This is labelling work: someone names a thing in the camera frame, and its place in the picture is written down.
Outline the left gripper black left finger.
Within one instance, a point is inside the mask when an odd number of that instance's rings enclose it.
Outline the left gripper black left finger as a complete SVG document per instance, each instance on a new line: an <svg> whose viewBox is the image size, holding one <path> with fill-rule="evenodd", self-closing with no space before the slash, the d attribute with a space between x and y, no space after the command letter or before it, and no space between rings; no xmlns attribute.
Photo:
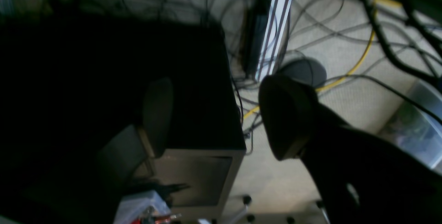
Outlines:
<svg viewBox="0 0 442 224"><path fill-rule="evenodd" d="M128 111L127 124L98 153L106 183L125 186L143 163L160 158L166 149L174 107L170 78L148 84Z"/></svg>

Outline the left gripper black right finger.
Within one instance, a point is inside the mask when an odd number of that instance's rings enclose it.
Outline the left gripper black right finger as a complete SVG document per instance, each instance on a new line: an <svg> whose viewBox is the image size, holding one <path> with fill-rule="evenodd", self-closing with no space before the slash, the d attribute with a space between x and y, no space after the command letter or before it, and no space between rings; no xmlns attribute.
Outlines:
<svg viewBox="0 0 442 224"><path fill-rule="evenodd" d="M270 149L299 158L332 224L440 224L441 176L395 145L352 127L310 85L264 78L259 108Z"/></svg>

